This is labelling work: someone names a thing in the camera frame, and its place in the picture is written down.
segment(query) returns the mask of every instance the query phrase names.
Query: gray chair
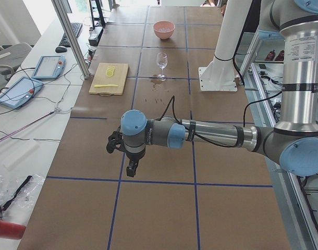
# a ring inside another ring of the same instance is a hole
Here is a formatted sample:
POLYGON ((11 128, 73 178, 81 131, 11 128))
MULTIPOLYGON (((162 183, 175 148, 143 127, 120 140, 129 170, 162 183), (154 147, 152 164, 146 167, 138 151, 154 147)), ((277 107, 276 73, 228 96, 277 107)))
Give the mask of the gray chair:
POLYGON ((17 71, 31 50, 32 47, 27 43, 19 43, 6 49, 0 46, 0 74, 8 80, 17 71))

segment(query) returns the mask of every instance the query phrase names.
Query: black computer mouse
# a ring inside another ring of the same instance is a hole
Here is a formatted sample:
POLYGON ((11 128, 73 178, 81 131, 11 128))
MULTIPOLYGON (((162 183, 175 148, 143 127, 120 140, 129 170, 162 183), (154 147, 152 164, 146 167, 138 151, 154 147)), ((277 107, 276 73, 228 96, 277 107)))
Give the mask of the black computer mouse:
POLYGON ((63 53, 63 52, 67 52, 67 47, 64 47, 64 46, 58 46, 58 47, 56 47, 55 52, 56 52, 56 53, 63 53))

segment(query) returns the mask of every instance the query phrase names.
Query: wooden cutting board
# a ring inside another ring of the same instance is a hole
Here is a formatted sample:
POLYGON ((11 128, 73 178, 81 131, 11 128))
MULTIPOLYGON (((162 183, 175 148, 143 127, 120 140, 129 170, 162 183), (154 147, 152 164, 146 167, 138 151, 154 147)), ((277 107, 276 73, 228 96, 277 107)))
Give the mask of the wooden cutting board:
POLYGON ((128 64, 100 63, 96 70, 89 93, 92 95, 122 95, 124 85, 126 83, 128 69, 128 64), (106 70, 109 66, 115 67, 114 75, 112 77, 106 76, 106 70), (115 84, 118 85, 118 87, 94 87, 95 85, 106 84, 115 84))

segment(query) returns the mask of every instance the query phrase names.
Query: pink bowl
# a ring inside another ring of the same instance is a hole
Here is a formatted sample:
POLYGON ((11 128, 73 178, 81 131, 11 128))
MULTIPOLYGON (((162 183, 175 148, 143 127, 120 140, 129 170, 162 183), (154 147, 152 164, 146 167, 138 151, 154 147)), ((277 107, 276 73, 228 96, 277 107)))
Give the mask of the pink bowl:
POLYGON ((170 38, 175 30, 175 25, 169 21, 156 22, 153 25, 153 30, 156 36, 164 40, 170 38))

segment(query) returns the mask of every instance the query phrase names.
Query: wine glass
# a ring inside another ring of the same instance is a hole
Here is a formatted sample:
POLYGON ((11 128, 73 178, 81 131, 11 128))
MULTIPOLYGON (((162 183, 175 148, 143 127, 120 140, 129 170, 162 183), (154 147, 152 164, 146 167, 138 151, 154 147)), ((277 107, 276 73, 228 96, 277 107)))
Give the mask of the wine glass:
POLYGON ((167 55, 166 53, 160 52, 157 54, 157 65, 161 68, 161 74, 158 75, 159 80, 165 81, 164 68, 167 66, 167 55))

